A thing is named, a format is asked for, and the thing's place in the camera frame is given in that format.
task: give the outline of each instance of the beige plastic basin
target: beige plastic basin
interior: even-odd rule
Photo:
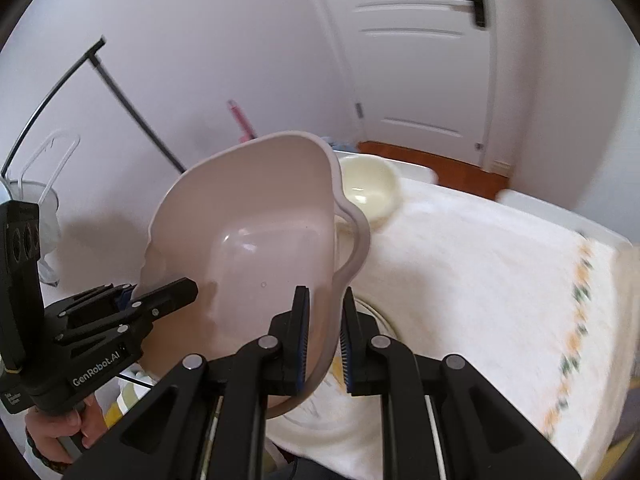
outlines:
[[[334,214],[354,233],[348,261],[335,269]],[[342,192],[331,147],[305,132],[240,144],[183,174],[158,207],[135,296],[187,276],[196,301],[154,324],[142,366],[161,377],[185,355],[235,353],[267,333],[291,308],[297,285],[311,293],[306,381],[296,397],[270,400],[268,416],[306,399],[329,369],[342,297],[369,251],[369,225]]]

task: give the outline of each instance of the white door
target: white door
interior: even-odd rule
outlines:
[[[478,166],[490,95],[491,16],[463,0],[326,0],[367,139]]]

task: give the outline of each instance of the orange flower pattern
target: orange flower pattern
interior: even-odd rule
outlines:
[[[590,258],[593,255],[589,241],[586,237],[578,250],[580,261],[576,265],[575,280],[572,295],[575,301],[574,321],[575,326],[568,333],[565,350],[560,358],[561,380],[558,387],[556,403],[546,412],[542,423],[542,433],[552,441],[556,434],[556,427],[562,418],[562,412],[569,407],[569,394],[571,394],[572,377],[580,373],[580,350],[584,337],[588,334],[586,322],[588,318],[588,306],[591,302],[591,289],[589,276],[593,269]]]

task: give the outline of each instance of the wooden floor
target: wooden floor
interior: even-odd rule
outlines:
[[[431,153],[401,148],[392,144],[382,144],[367,140],[358,147],[362,153],[384,156],[393,160],[402,160],[412,164],[420,164],[431,168],[438,174],[438,184],[451,189],[465,191],[474,195],[495,200],[495,195],[501,189],[509,187],[509,179],[495,173],[486,173],[477,166],[466,164],[452,158],[446,158]]]

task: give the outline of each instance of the silver screw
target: silver screw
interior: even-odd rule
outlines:
[[[373,348],[386,348],[391,345],[391,339],[386,335],[375,335],[371,338]]]
[[[202,357],[198,354],[189,354],[182,360],[182,366],[187,368],[187,370],[200,368],[200,366],[202,366]]]
[[[258,346],[260,348],[264,348],[265,350],[276,348],[277,345],[278,338],[274,335],[263,335],[260,339],[258,339]]]
[[[457,354],[450,355],[445,362],[452,370],[462,370],[466,365],[465,359]]]

